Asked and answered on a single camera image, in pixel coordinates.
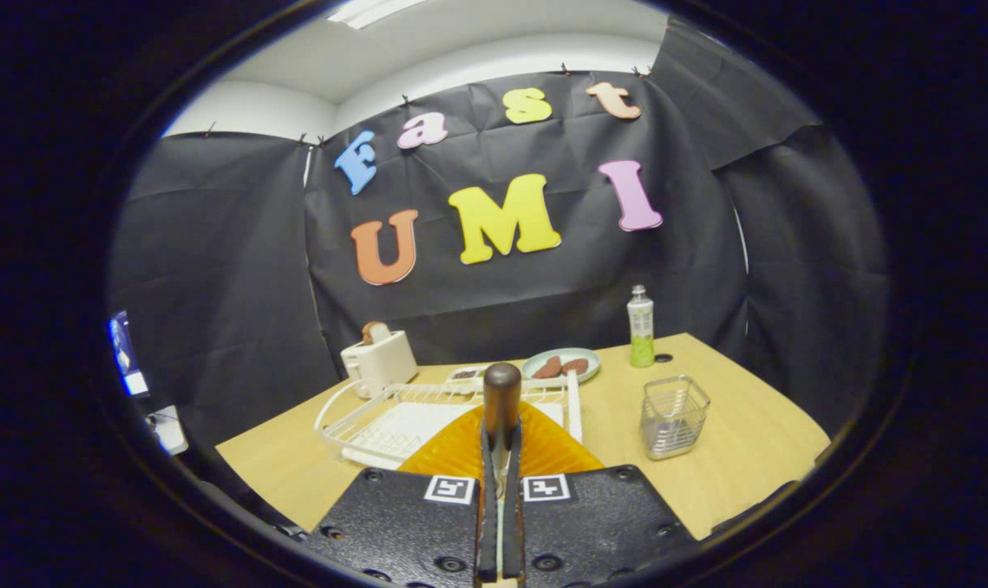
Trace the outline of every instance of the toaster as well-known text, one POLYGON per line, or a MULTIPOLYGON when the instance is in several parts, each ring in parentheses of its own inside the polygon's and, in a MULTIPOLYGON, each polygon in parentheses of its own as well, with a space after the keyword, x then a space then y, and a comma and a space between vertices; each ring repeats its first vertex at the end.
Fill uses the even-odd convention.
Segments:
POLYGON ((418 363, 404 331, 371 344, 360 341, 341 350, 341 362, 360 398, 373 398, 389 384, 405 384, 418 373, 418 363))

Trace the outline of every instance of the monitor screen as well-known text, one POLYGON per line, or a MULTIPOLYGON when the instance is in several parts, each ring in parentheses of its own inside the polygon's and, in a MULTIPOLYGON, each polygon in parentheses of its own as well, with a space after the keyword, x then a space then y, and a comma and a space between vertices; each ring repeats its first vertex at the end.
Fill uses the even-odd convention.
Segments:
POLYGON ((139 371, 135 351, 131 348, 131 335, 127 324, 127 311, 116 313, 109 320, 109 337, 113 340, 113 353, 124 376, 124 385, 131 395, 143 394, 149 390, 146 380, 139 371))

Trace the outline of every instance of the white ceiling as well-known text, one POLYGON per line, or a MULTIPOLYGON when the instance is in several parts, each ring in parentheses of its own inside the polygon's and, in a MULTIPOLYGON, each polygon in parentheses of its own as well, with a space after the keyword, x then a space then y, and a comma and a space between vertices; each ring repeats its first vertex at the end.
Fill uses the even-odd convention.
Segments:
POLYGON ((318 18, 225 79, 271 83, 337 105, 416 63, 502 38, 597 33, 661 44, 666 18, 633 0, 428 0, 360 30, 318 18))

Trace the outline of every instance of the white wall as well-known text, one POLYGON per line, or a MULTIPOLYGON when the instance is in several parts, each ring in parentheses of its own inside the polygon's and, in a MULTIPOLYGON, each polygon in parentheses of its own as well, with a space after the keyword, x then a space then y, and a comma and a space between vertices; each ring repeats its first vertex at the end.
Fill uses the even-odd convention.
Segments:
POLYGON ((315 144, 331 135, 335 107, 311 94, 268 83, 215 82, 171 123, 164 135, 206 131, 244 131, 299 139, 315 144))
POLYGON ((657 43, 636 38, 574 33, 506 38, 476 45, 405 69, 352 96, 338 105, 332 130, 345 130, 403 104, 401 94, 417 98, 483 79, 559 71, 561 63, 577 71, 632 71, 639 67, 646 74, 647 66, 654 65, 658 49, 657 43))
POLYGON ((461 49, 420 63, 331 105, 311 94, 268 83, 215 82, 200 94, 169 126, 164 135, 206 131, 246 131, 296 139, 307 133, 315 144, 318 135, 330 137, 395 105, 401 94, 417 98, 463 83, 505 75, 558 71, 565 63, 572 70, 632 71, 645 74, 654 64, 658 44, 636 38, 602 34, 540 34, 506 38, 461 49))

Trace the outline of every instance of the plastic bottle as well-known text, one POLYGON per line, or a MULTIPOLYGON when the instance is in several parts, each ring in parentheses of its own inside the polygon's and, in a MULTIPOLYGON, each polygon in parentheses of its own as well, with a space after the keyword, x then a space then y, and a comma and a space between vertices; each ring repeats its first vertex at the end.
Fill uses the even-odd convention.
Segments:
POLYGON ((654 301, 647 298, 647 288, 642 284, 632 287, 628 320, 632 327, 632 365, 647 368, 654 364, 654 301))

